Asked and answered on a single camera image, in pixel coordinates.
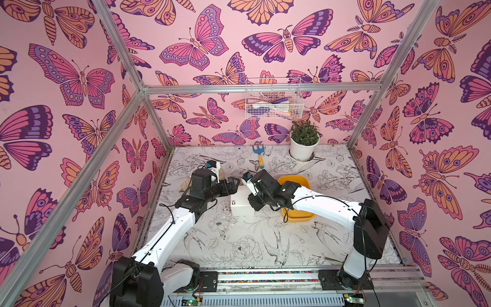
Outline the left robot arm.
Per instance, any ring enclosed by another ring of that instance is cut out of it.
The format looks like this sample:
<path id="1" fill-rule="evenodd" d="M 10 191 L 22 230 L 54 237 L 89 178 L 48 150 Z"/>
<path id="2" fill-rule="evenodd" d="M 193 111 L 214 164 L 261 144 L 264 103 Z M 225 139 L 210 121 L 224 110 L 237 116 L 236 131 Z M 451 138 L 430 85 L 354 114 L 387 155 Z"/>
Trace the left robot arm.
<path id="1" fill-rule="evenodd" d="M 110 306 L 161 306 L 176 290 L 195 292 L 200 288 L 198 264 L 179 260 L 165 269 L 170 254 L 207 211 L 210 202 L 237 192 L 240 180 L 220 179 L 218 168 L 200 168 L 193 172 L 187 189 L 170 206 L 171 216 L 164 226 L 131 257 L 115 263 Z"/>

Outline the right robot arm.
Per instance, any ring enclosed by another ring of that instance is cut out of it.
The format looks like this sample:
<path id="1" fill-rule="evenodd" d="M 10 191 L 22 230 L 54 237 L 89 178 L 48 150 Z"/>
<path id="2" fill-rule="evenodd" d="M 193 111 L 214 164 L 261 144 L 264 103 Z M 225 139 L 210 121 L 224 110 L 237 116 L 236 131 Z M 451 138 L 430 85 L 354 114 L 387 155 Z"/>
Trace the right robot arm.
<path id="1" fill-rule="evenodd" d="M 250 190 L 248 201 L 255 211 L 264 206 L 278 211 L 305 211 L 323 217 L 352 232 L 352 247 L 336 273 L 338 283 L 345 289 L 357 289 L 363 278 L 369 278 L 368 264 L 383 256 L 390 225 L 378 203 L 347 202 L 317 193 L 292 181 L 280 184 L 266 170 L 242 176 Z"/>

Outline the white block with screws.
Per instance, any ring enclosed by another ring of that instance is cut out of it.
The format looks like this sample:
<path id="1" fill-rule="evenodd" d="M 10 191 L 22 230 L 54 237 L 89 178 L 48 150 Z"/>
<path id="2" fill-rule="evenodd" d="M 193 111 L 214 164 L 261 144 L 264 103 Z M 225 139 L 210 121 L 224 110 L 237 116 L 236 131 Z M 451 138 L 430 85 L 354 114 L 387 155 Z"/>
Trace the white block with screws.
<path id="1" fill-rule="evenodd" d="M 230 208 L 234 217 L 252 217 L 254 216 L 254 208 L 248 200 L 251 194 L 249 188 L 245 185 L 240 185 L 235 194 L 230 196 Z"/>

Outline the yellow plastic tray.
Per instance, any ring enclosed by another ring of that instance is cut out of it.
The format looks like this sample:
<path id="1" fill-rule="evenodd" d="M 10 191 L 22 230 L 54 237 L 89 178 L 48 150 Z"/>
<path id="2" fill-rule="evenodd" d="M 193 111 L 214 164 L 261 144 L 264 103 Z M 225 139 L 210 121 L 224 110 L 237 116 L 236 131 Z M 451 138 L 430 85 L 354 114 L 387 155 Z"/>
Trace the yellow plastic tray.
<path id="1" fill-rule="evenodd" d="M 308 179 L 300 175 L 285 175 L 278 179 L 278 182 L 281 185 L 283 185 L 286 181 L 295 182 L 308 189 L 310 188 Z M 282 208 L 281 212 L 284 220 L 291 223 L 303 223 L 303 222 L 310 221 L 315 217 L 313 213 L 306 212 L 306 211 L 294 210 L 291 213 L 286 213 L 286 209 Z"/>

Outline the blue yellow garden fork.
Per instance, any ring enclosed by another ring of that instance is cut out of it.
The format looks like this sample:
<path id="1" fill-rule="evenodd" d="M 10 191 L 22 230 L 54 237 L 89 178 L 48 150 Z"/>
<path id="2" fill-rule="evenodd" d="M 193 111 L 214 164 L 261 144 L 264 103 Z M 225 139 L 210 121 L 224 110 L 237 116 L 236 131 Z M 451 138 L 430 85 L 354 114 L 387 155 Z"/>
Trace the blue yellow garden fork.
<path id="1" fill-rule="evenodd" d="M 265 152 L 265 147 L 262 143 L 256 142 L 253 145 L 253 152 L 258 156 L 258 166 L 260 169 L 264 169 L 265 164 L 263 161 L 263 153 Z"/>

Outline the beige work glove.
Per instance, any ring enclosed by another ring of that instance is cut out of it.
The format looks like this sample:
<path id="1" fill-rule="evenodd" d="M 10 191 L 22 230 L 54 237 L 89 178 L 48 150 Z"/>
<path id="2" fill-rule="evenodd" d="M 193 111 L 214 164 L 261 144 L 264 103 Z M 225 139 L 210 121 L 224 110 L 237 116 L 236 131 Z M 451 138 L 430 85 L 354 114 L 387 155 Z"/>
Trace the beige work glove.
<path id="1" fill-rule="evenodd" d="M 181 184 L 180 186 L 180 191 L 183 193 L 183 192 L 186 192 L 191 186 L 191 178 L 187 178 L 183 181 L 183 183 Z"/>

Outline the white pot green plant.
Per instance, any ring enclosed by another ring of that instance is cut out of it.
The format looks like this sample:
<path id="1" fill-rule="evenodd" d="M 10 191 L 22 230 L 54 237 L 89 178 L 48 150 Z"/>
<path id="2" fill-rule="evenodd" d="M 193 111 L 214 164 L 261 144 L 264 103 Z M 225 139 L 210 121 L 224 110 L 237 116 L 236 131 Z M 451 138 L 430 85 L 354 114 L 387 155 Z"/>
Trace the white pot green plant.
<path id="1" fill-rule="evenodd" d="M 309 120 L 293 122 L 290 137 L 290 155 L 292 158 L 301 162 L 309 161 L 320 142 L 317 127 Z"/>

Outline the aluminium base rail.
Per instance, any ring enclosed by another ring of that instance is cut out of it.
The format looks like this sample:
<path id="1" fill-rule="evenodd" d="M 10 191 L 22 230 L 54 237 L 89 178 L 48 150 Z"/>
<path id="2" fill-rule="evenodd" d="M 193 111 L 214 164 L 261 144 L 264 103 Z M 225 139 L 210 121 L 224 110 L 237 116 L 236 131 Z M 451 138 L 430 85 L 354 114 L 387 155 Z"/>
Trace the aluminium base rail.
<path id="1" fill-rule="evenodd" d="M 343 286 L 337 266 L 202 269 L 120 277 L 101 306 L 437 306 L 414 267 L 377 266 Z"/>

